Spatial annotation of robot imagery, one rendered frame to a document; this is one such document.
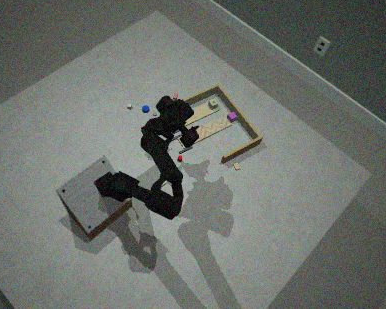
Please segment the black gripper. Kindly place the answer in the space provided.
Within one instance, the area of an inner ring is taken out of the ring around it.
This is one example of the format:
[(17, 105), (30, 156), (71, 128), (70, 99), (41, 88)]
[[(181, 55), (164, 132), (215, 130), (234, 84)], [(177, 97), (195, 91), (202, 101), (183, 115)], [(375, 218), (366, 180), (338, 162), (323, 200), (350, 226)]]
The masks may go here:
[[(173, 100), (169, 96), (163, 96), (160, 101), (156, 104), (156, 109), (159, 111), (160, 114), (167, 111), (168, 109), (172, 108)], [(174, 128), (171, 130), (172, 133), (175, 133), (176, 130), (180, 130), (180, 132), (183, 134), (183, 136), (180, 138), (180, 141), (185, 146), (185, 148), (191, 147), (199, 138), (199, 135), (196, 131), (196, 129), (199, 126), (191, 127), (189, 130), (186, 128), (185, 125), (179, 126), (177, 128)]]

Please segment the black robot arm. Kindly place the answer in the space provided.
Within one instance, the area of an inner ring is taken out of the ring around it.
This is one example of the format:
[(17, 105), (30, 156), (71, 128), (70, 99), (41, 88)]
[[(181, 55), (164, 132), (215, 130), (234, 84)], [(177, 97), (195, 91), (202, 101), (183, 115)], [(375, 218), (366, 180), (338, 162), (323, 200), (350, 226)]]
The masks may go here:
[[(161, 172), (160, 178), (152, 185), (151, 190), (138, 186), (140, 181), (125, 173), (119, 171), (112, 175), (111, 172), (108, 172), (94, 181), (102, 197), (111, 197), (121, 203), (127, 198), (134, 197), (144, 202), (150, 211), (169, 220), (174, 219), (180, 213), (184, 198), (183, 174), (167, 150), (174, 137), (171, 130), (185, 125), (186, 120), (194, 115), (194, 111), (188, 103), (181, 99), (173, 101), (172, 105), (172, 108), (160, 114), (159, 117), (150, 119), (141, 128), (143, 134), (141, 148), (152, 156)], [(167, 139), (164, 140), (159, 135)], [(165, 181), (172, 183), (173, 196), (160, 190)]]

